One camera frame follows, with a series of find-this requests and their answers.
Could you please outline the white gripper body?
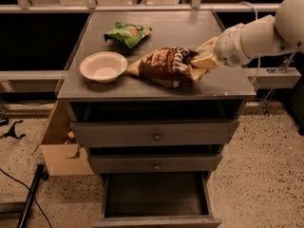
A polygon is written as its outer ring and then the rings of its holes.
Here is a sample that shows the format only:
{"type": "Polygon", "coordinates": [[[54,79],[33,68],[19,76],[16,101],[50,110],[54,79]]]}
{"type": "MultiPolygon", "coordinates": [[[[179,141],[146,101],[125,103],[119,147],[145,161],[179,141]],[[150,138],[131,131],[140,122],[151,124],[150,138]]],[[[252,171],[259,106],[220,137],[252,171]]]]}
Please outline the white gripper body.
{"type": "Polygon", "coordinates": [[[250,62],[241,45],[243,24],[226,29],[217,39],[214,53],[228,67],[240,67],[250,62]]]}

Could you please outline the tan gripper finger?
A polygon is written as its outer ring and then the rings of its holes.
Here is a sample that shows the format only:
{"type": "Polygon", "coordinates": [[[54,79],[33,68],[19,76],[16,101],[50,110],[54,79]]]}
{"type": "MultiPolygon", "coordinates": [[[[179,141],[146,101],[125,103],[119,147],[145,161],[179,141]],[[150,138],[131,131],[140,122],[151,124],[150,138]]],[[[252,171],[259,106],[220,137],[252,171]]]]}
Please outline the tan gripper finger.
{"type": "Polygon", "coordinates": [[[203,59],[203,58],[210,58],[210,59],[217,59],[218,56],[215,53],[215,45],[218,38],[213,37],[206,41],[204,44],[202,44],[200,47],[196,49],[196,52],[198,55],[196,56],[196,59],[203,59]]]}
{"type": "Polygon", "coordinates": [[[211,70],[219,66],[219,61],[214,58],[199,58],[192,60],[191,64],[196,68],[211,70]]]}

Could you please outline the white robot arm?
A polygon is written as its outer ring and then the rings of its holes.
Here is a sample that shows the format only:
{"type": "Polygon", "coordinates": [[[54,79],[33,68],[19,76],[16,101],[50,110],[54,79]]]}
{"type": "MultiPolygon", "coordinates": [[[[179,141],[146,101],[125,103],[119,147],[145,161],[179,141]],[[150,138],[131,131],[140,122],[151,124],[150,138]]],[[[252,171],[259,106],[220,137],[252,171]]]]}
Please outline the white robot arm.
{"type": "Polygon", "coordinates": [[[304,52],[304,0],[284,0],[275,12],[227,28],[201,45],[190,63],[202,69],[238,67],[264,56],[304,52]]]}

